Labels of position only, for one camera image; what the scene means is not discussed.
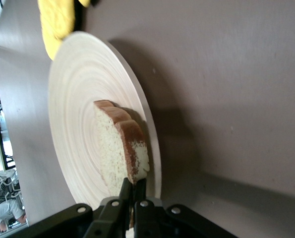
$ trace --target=yellow cloth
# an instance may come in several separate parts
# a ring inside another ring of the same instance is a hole
[[[79,0],[88,6],[90,0]],[[48,56],[53,60],[62,43],[74,29],[74,0],[38,0],[43,40]]]

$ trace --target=slice of bread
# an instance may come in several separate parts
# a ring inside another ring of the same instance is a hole
[[[123,179],[132,184],[147,176],[149,159],[138,123],[108,100],[94,102],[101,174],[111,196],[120,192]]]

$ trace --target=metal bolt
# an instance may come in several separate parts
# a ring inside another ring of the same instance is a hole
[[[111,205],[114,206],[114,207],[117,207],[119,205],[119,202],[118,201],[114,201],[114,202],[111,203]]]
[[[147,201],[141,201],[141,203],[139,205],[141,205],[142,207],[147,207],[148,202]]]
[[[174,213],[174,214],[179,214],[179,213],[180,213],[180,209],[177,208],[177,207],[173,207],[173,208],[172,208],[172,213]]]
[[[85,208],[85,207],[79,207],[78,208],[78,210],[77,210],[77,212],[78,213],[83,213],[83,212],[85,212],[87,209]]]

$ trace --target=gray table surface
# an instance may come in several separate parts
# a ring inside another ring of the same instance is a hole
[[[295,237],[295,0],[101,0],[83,30],[143,87],[165,206],[239,237]],[[30,224],[75,203],[49,126],[50,65],[37,1],[7,1],[0,97]]]

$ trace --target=wooden plate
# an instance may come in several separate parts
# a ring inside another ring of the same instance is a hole
[[[93,101],[133,110],[149,144],[147,195],[161,195],[161,158],[144,92],[124,58],[108,42],[75,32],[63,42],[49,75],[49,118],[58,161],[72,196],[96,209],[109,197],[100,173]]]

